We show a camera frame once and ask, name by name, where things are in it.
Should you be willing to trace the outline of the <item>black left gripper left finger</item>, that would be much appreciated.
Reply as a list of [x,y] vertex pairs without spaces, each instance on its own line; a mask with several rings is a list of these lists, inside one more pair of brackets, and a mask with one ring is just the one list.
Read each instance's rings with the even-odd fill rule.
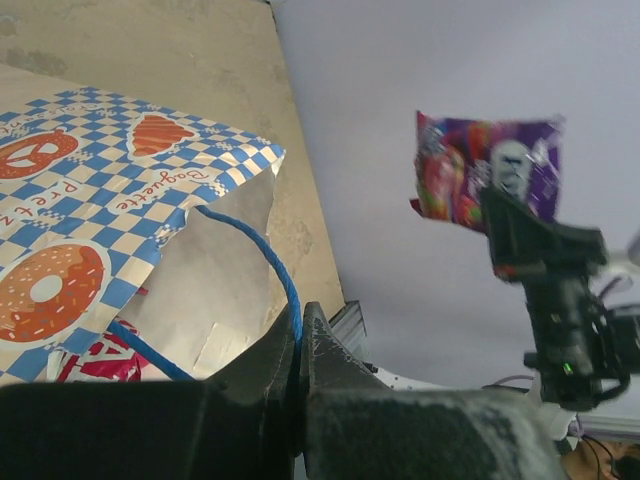
[[1,390],[5,479],[290,479],[298,350],[287,312],[205,380]]

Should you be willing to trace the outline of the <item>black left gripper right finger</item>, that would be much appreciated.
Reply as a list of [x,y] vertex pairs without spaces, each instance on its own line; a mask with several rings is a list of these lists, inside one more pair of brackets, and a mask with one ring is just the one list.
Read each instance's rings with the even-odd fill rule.
[[529,402],[504,389],[395,390],[304,309],[303,454],[310,479],[563,479]]

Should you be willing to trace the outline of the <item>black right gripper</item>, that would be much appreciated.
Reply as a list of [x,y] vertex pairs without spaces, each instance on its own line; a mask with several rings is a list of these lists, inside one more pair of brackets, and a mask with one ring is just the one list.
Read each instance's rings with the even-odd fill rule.
[[523,362],[539,375],[542,401],[593,410],[622,396],[630,372],[614,347],[612,315],[589,286],[606,262],[602,233],[550,225],[495,187],[480,199],[494,273],[524,289],[535,349]]

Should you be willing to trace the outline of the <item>purple candy packet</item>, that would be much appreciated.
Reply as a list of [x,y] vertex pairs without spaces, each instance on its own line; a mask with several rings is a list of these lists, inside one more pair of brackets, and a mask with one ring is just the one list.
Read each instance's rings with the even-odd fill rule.
[[495,187],[554,220],[564,123],[562,116],[488,121],[417,111],[412,208],[423,218],[483,232],[480,194]]

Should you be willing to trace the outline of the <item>blue checkered paper bag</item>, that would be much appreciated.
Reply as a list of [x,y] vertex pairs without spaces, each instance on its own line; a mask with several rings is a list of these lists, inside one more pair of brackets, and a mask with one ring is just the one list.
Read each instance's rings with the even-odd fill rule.
[[140,290],[191,209],[284,149],[90,86],[1,69],[1,381],[82,354]]

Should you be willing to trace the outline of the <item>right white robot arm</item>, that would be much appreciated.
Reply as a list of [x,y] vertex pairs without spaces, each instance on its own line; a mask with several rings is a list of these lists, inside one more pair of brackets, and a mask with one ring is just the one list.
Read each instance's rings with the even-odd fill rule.
[[600,229],[544,221],[495,187],[482,191],[481,212],[495,276],[524,289],[535,348],[523,362],[536,373],[527,396],[560,440],[639,372],[638,306],[608,308],[590,288],[604,271],[639,265],[609,254]]

